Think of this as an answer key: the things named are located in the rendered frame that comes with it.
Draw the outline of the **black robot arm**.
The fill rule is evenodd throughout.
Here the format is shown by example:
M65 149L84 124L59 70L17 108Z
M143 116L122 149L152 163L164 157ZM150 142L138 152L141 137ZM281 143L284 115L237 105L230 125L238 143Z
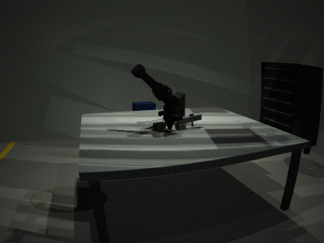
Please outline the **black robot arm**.
M162 83L157 83L151 76L146 73L145 68L141 64L137 64L131 71L132 75L136 78L143 79L146 84L152 89L154 96L159 100L163 101L165 104L170 104L172 106L177 106L179 104L179 99L174 94L172 94L172 89ZM168 91L169 90L169 91ZM175 115L183 114L183 110L175 108Z

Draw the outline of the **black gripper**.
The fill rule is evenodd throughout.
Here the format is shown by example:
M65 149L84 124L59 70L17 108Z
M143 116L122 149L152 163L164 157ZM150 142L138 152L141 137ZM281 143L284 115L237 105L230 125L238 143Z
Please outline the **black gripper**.
M164 116L163 119L164 119L165 123L168 124L168 126L167 126L168 129L171 130L173 127L173 123L178 120L183 120L183 116L179 115L179 114L175 115L176 106L172 106L170 104L165 104L164 107L165 107L165 111L159 111L158 115Z

